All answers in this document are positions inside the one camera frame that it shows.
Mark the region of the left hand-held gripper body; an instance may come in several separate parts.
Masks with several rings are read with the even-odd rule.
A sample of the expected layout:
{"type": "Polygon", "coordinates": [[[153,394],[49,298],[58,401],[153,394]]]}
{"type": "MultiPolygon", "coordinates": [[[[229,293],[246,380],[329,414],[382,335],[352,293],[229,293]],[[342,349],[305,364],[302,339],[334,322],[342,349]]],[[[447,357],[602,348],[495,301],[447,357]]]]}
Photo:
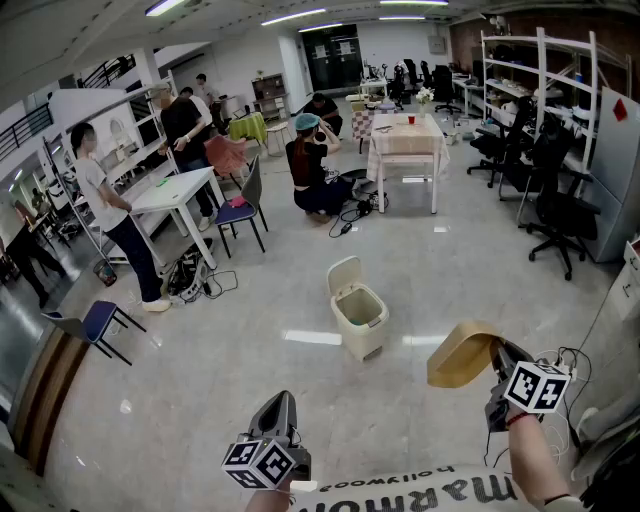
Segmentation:
{"type": "Polygon", "coordinates": [[[222,471],[246,490],[277,490],[286,480],[311,480],[311,455],[288,436],[240,434],[223,457],[222,471]]]}

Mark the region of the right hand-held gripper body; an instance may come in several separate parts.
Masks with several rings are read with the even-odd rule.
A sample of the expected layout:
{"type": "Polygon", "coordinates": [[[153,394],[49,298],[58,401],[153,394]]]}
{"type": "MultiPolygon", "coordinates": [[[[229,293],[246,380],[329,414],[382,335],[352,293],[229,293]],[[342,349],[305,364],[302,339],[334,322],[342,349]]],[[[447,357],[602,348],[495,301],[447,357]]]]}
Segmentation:
{"type": "Polygon", "coordinates": [[[490,432],[507,430],[507,415],[511,406],[540,418],[554,413],[570,384],[570,375],[553,365],[519,361],[507,372],[507,377],[491,390],[485,406],[490,432]]]}

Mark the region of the tan curved cardboard piece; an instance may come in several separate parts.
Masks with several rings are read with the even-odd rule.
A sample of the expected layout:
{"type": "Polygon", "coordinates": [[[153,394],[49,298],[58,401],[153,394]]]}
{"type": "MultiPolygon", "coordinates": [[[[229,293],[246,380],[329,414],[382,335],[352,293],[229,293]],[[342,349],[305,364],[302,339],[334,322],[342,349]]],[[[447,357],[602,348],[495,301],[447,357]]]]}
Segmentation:
{"type": "Polygon", "coordinates": [[[490,324],[469,320],[459,323],[427,361],[427,383],[456,389],[472,382],[492,364],[504,338],[490,324]]]}

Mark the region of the cream plastic trash bin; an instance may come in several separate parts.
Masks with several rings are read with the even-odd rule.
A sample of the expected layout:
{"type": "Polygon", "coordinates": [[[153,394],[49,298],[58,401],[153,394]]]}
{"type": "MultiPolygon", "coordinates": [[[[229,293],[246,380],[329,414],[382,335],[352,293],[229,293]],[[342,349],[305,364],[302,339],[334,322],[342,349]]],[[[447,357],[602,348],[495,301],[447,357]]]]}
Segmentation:
{"type": "Polygon", "coordinates": [[[385,343],[389,310],[362,281],[360,259],[353,255],[333,264],[327,272],[327,286],[342,344],[356,360],[369,359],[385,343]]]}

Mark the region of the person's right forearm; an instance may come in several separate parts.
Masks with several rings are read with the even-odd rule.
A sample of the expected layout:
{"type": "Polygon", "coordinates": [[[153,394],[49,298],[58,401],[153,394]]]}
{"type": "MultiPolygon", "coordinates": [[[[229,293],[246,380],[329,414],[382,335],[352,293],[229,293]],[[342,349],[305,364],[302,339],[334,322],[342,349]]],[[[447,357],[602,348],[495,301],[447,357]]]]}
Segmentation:
{"type": "Polygon", "coordinates": [[[543,428],[535,415],[507,415],[512,476],[527,501],[546,505],[569,496],[569,486],[554,462],[543,428]]]}

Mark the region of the person's left forearm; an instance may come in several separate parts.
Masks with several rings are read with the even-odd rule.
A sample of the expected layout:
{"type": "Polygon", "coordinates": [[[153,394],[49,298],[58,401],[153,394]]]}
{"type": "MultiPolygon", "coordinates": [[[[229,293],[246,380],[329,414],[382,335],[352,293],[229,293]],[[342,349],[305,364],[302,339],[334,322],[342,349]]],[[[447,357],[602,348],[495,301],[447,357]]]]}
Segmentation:
{"type": "Polygon", "coordinates": [[[244,512],[287,512],[290,507],[291,480],[285,480],[277,490],[258,490],[250,498],[244,512]]]}

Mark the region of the white power strip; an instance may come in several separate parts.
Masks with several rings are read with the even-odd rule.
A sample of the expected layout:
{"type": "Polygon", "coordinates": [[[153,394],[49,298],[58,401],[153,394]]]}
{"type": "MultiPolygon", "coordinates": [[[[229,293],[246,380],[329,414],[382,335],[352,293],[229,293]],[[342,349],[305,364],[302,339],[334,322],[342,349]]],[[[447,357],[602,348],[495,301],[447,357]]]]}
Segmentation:
{"type": "Polygon", "coordinates": [[[570,377],[570,382],[575,383],[578,377],[578,353],[574,349],[559,348],[544,350],[534,356],[536,362],[549,364],[560,372],[570,377]]]}

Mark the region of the white drawer cabinet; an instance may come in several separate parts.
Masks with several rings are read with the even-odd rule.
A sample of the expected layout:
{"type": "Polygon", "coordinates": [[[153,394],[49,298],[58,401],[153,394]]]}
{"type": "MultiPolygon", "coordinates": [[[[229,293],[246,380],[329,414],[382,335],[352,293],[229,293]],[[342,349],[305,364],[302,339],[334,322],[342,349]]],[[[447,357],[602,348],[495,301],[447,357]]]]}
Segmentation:
{"type": "Polygon", "coordinates": [[[640,237],[627,241],[624,264],[594,320],[596,338],[640,344],[640,237]]]}

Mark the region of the person's white printed shirt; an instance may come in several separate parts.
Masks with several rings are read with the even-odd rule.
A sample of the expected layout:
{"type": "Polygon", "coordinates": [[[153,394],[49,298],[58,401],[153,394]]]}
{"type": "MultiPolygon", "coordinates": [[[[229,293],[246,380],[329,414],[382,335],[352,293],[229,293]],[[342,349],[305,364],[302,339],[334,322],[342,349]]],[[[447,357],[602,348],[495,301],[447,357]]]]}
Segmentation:
{"type": "Polygon", "coordinates": [[[588,512],[570,496],[532,504],[508,473],[441,466],[341,481],[297,495],[288,512],[588,512]]]}

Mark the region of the black office chair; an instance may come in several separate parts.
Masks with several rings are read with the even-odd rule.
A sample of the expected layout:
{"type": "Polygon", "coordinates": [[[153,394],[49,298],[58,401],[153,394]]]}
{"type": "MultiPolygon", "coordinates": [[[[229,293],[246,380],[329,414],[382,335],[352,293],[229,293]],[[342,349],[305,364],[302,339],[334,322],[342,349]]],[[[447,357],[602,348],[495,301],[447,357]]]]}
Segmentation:
{"type": "Polygon", "coordinates": [[[486,170],[490,173],[488,188],[494,186],[496,175],[506,160],[519,159],[520,155],[533,145],[533,138],[525,132],[525,125],[532,119],[534,101],[531,96],[522,96],[517,101],[518,111],[510,126],[491,118],[476,130],[478,137],[470,142],[483,158],[480,163],[467,168],[466,173],[486,170]]]}
{"type": "Polygon", "coordinates": [[[447,111],[450,114],[462,113],[462,109],[453,104],[454,92],[451,70],[445,65],[437,65],[432,74],[436,112],[447,111]]]}
{"type": "Polygon", "coordinates": [[[535,200],[538,221],[528,223],[526,232],[539,233],[546,240],[531,249],[528,258],[536,260],[538,253],[551,248],[560,251],[565,265],[564,279],[573,278],[573,266],[569,257],[571,250],[584,261],[587,257],[585,242],[598,237],[596,217],[599,207],[576,196],[579,185],[591,183],[590,175],[566,169],[564,159],[574,141],[574,134],[553,114],[547,114],[540,126],[538,138],[532,150],[531,176],[540,185],[535,200]]]}
{"type": "Polygon", "coordinates": [[[545,113],[544,120],[538,131],[538,137],[529,150],[529,160],[522,160],[524,144],[517,143],[507,146],[505,160],[500,166],[500,182],[498,196],[500,201],[513,201],[516,196],[505,196],[502,185],[507,182],[517,193],[523,196],[528,193],[539,193],[542,190],[542,178],[538,172],[549,163],[552,142],[557,130],[557,119],[553,114],[545,113]]]}

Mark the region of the blue chair with black legs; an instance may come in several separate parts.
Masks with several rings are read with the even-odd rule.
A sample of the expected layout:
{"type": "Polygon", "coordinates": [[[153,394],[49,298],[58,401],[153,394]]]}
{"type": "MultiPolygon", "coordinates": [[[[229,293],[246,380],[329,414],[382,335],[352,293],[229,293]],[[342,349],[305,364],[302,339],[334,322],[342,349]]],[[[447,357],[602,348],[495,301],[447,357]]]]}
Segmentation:
{"type": "Polygon", "coordinates": [[[108,358],[116,356],[128,366],[131,366],[132,363],[104,338],[109,326],[112,322],[116,322],[125,329],[128,329],[129,325],[133,325],[143,333],[147,332],[141,324],[126,314],[123,309],[108,301],[94,302],[83,319],[64,317],[61,313],[55,311],[42,312],[41,315],[64,333],[96,347],[108,358]]]}

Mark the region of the grey partition with red sticker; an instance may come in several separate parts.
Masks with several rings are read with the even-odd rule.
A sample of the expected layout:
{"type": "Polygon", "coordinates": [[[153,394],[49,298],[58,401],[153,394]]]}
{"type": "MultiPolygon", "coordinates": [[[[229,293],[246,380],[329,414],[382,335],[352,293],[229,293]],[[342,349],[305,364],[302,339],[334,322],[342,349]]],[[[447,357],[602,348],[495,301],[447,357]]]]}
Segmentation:
{"type": "Polygon", "coordinates": [[[586,246],[595,262],[612,262],[640,232],[640,104],[608,87],[602,89],[590,173],[583,198],[600,214],[597,239],[586,246]]]}

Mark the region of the small mesh waste basket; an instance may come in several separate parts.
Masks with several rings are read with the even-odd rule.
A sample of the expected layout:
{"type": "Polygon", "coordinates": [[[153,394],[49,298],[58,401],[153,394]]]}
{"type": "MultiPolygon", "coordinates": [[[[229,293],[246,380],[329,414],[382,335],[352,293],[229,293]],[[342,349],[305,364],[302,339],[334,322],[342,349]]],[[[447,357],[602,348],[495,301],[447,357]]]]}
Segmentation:
{"type": "Polygon", "coordinates": [[[111,264],[105,260],[99,260],[93,267],[95,276],[106,286],[110,287],[117,281],[117,274],[111,264]]]}

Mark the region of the wooden plank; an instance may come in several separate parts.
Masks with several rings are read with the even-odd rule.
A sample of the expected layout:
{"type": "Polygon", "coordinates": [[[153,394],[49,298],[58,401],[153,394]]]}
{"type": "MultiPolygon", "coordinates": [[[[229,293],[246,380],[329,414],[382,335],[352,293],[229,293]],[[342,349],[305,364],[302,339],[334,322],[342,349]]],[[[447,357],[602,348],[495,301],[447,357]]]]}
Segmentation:
{"type": "Polygon", "coordinates": [[[88,344],[58,327],[45,334],[23,374],[9,415],[14,452],[45,473],[57,420],[88,344]]]}

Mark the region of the grey chair with blue seat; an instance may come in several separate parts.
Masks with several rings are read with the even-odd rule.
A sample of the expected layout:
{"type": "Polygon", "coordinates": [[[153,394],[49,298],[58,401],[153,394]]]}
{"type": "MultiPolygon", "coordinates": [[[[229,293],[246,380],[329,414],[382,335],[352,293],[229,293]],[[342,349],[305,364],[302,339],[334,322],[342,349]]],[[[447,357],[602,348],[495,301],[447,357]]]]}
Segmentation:
{"type": "Polygon", "coordinates": [[[219,231],[224,250],[228,257],[231,257],[231,252],[224,234],[224,227],[228,226],[231,229],[232,236],[236,238],[235,225],[244,221],[250,223],[261,251],[263,253],[266,252],[255,222],[255,217],[258,216],[265,231],[269,231],[260,204],[262,196],[260,170],[260,156],[256,155],[249,164],[249,176],[242,186],[240,195],[237,196],[237,198],[242,199],[244,203],[239,206],[234,206],[231,201],[225,201],[220,205],[218,210],[215,225],[219,231]]]}

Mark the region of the table with pink cloth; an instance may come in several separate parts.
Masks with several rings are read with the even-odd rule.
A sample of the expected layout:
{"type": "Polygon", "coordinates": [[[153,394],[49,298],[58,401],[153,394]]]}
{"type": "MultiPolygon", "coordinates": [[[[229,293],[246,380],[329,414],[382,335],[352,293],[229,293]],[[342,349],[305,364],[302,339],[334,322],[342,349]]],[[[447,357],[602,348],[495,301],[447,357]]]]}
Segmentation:
{"type": "Polygon", "coordinates": [[[438,211],[439,179],[447,170],[450,155],[445,136],[434,118],[426,114],[424,118],[414,114],[376,114],[371,126],[369,142],[367,179],[378,187],[378,211],[385,213],[384,182],[386,168],[396,166],[431,165],[431,206],[430,211],[438,211]],[[415,116],[415,124],[410,125],[408,116],[415,116]]]}

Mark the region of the white table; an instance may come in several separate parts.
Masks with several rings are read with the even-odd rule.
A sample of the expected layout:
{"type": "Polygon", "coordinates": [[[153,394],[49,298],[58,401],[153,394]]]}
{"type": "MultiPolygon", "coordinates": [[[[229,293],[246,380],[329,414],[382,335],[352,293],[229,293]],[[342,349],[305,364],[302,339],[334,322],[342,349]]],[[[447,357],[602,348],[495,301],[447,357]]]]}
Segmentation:
{"type": "Polygon", "coordinates": [[[172,216],[178,215],[175,223],[180,232],[186,231],[191,236],[193,242],[200,250],[202,257],[212,270],[217,267],[217,263],[211,253],[211,250],[207,248],[203,236],[187,206],[187,203],[195,193],[198,190],[203,189],[206,183],[210,184],[216,200],[218,202],[223,202],[224,195],[216,180],[212,166],[190,171],[188,173],[171,175],[166,178],[164,184],[152,186],[133,202],[132,211],[130,213],[132,221],[140,232],[153,258],[161,266],[166,266],[167,263],[156,249],[150,236],[147,234],[141,224],[141,221],[138,219],[139,216],[147,213],[161,213],[162,215],[170,213],[172,216]]]}

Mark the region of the pink chair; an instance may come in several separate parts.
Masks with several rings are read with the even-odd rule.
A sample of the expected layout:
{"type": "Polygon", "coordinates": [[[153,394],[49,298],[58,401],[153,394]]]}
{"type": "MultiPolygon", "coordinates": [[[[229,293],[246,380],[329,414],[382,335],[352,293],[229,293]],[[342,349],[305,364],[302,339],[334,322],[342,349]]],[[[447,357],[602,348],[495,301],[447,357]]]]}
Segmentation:
{"type": "Polygon", "coordinates": [[[244,138],[231,140],[226,136],[216,135],[207,140],[204,147],[207,161],[220,176],[226,177],[234,172],[240,173],[248,166],[244,138]]]}

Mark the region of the table with checked cloth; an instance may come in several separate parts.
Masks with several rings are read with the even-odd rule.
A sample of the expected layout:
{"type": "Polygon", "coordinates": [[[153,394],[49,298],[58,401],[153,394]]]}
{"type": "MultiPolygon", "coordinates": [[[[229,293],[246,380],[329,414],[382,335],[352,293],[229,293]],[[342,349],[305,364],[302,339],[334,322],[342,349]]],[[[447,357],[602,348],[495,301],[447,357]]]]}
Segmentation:
{"type": "Polygon", "coordinates": [[[371,126],[375,115],[396,113],[397,107],[392,103],[353,102],[351,108],[352,138],[358,143],[359,153],[362,153],[363,144],[371,138],[371,126]]]}

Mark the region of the white slatted chair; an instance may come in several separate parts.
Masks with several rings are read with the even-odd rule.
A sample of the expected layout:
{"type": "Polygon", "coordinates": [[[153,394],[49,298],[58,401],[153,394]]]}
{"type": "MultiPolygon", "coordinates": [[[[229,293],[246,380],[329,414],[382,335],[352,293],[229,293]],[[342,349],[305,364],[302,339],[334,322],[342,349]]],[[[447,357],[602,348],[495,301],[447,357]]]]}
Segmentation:
{"type": "Polygon", "coordinates": [[[269,156],[286,153],[286,145],[293,140],[288,121],[273,123],[266,127],[265,146],[269,156]]]}

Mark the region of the table with green cloth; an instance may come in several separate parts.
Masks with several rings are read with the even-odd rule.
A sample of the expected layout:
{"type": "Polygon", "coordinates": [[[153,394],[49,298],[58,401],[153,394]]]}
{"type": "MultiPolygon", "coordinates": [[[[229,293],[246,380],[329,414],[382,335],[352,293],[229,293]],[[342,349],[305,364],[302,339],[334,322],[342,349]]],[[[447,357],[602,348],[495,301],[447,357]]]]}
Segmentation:
{"type": "Polygon", "coordinates": [[[267,142],[267,127],[261,112],[253,112],[242,118],[231,120],[228,126],[232,140],[253,139],[261,145],[267,142]]]}

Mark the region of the white shelving rack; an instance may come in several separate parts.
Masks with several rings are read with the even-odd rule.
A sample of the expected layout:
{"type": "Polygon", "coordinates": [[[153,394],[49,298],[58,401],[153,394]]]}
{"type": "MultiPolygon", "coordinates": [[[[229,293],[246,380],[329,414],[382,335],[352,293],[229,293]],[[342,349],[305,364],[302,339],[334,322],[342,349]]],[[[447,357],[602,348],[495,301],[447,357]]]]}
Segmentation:
{"type": "Polygon", "coordinates": [[[606,88],[633,95],[634,63],[597,41],[590,31],[584,40],[551,36],[538,27],[533,35],[481,35],[483,118],[506,126],[515,115],[506,110],[522,97],[535,110],[523,131],[537,136],[546,115],[575,124],[577,147],[565,165],[586,173],[599,126],[601,96],[606,88]]]}

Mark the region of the long white shelf unit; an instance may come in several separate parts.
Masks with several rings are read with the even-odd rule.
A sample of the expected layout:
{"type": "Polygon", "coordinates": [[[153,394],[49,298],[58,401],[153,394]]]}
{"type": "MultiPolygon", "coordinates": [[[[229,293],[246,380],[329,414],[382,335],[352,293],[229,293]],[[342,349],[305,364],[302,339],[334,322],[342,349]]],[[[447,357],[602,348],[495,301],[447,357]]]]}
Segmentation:
{"type": "Polygon", "coordinates": [[[42,138],[42,144],[50,194],[71,207],[98,252],[111,264],[126,265],[128,260],[104,235],[79,190],[70,134],[80,122],[93,126],[97,136],[93,158],[114,190],[133,203],[147,189],[177,173],[173,158],[158,153],[164,133],[148,91],[60,89],[48,102],[52,133],[42,138]]]}

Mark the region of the wooden shelf unit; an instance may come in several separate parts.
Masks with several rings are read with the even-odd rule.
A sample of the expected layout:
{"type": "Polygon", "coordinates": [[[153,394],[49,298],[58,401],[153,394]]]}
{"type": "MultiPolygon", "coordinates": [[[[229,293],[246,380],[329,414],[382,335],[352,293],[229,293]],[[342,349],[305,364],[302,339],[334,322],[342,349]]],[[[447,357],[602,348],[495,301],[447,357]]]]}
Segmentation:
{"type": "Polygon", "coordinates": [[[281,73],[260,76],[251,84],[255,96],[254,110],[262,114],[266,123],[285,120],[289,117],[288,93],[281,73]]]}

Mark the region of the black double door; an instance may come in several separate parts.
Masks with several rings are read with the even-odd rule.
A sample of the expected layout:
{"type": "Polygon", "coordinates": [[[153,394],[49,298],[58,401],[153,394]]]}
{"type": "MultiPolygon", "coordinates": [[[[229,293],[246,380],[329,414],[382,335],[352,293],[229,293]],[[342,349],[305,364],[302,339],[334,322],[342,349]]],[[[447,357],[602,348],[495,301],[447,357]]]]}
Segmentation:
{"type": "Polygon", "coordinates": [[[314,92],[355,88],[362,80],[362,58],[355,24],[301,34],[314,92]]]}

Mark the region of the black mezzanine railing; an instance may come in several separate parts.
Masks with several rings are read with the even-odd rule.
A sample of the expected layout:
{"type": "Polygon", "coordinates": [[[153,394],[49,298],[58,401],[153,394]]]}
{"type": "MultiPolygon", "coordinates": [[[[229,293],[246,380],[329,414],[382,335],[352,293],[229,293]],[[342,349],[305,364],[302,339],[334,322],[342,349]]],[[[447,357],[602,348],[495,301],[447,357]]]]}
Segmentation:
{"type": "Polygon", "coordinates": [[[49,104],[45,103],[0,131],[0,161],[53,124],[49,104]]]}

